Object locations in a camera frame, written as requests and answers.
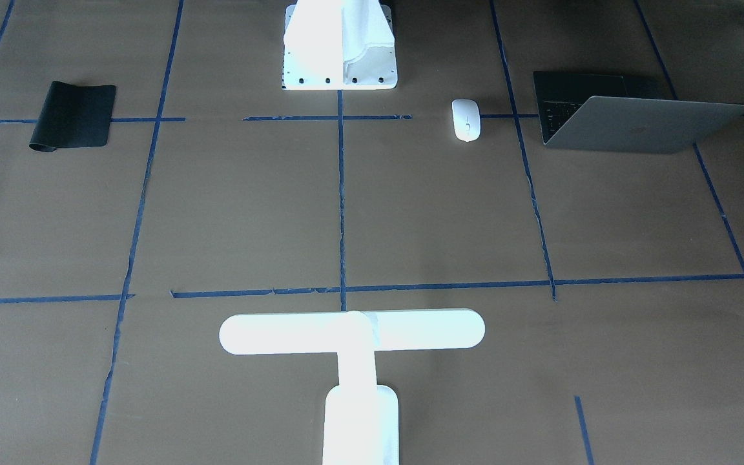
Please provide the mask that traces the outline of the grey laptop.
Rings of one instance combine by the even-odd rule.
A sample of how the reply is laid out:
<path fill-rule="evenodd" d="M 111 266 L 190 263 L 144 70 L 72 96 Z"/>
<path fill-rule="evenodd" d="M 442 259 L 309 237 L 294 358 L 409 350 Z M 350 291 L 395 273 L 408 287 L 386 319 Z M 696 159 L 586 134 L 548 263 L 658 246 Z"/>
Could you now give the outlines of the grey laptop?
<path fill-rule="evenodd" d="M 664 98 L 649 77 L 535 71 L 550 149 L 673 154 L 744 115 L 744 104 Z"/>

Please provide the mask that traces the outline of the black mouse pad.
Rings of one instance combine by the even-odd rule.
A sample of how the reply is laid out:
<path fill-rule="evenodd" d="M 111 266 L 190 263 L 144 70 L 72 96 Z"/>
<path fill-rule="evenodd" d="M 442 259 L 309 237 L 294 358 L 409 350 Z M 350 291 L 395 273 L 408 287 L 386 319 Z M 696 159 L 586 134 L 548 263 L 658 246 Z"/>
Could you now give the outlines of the black mouse pad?
<path fill-rule="evenodd" d="M 104 147 L 115 100 L 115 85 L 51 82 L 28 147 L 41 152 Z"/>

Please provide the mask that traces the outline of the white computer mouse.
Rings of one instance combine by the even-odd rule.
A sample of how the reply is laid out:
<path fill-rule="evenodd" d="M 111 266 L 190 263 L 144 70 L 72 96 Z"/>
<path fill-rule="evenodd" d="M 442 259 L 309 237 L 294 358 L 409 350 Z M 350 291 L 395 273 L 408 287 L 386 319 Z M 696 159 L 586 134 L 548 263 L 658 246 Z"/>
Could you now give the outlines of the white computer mouse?
<path fill-rule="evenodd" d="M 481 112 L 478 103 L 469 98 L 457 98 L 451 102 L 453 130 L 458 140 L 469 143 L 481 135 Z"/>

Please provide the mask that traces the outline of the white desk lamp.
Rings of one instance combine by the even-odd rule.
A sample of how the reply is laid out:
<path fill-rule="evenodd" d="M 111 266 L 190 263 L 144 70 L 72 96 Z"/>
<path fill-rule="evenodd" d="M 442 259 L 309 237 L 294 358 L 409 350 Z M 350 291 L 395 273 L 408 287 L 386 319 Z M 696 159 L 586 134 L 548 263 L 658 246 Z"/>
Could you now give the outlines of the white desk lamp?
<path fill-rule="evenodd" d="M 378 383 L 376 353 L 469 349 L 483 340 L 485 326 L 467 308 L 240 314 L 222 323 L 218 340 L 233 355 L 336 354 L 322 462 L 398 464 L 398 397 Z"/>

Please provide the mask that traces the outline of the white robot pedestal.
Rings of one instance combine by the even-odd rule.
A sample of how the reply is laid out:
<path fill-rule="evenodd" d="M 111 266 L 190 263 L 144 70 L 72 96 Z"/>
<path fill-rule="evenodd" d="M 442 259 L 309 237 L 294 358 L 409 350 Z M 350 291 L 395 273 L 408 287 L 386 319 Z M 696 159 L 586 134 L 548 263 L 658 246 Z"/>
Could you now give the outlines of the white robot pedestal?
<path fill-rule="evenodd" d="M 285 9 L 282 88 L 393 89 L 398 83 L 389 1 L 298 1 Z"/>

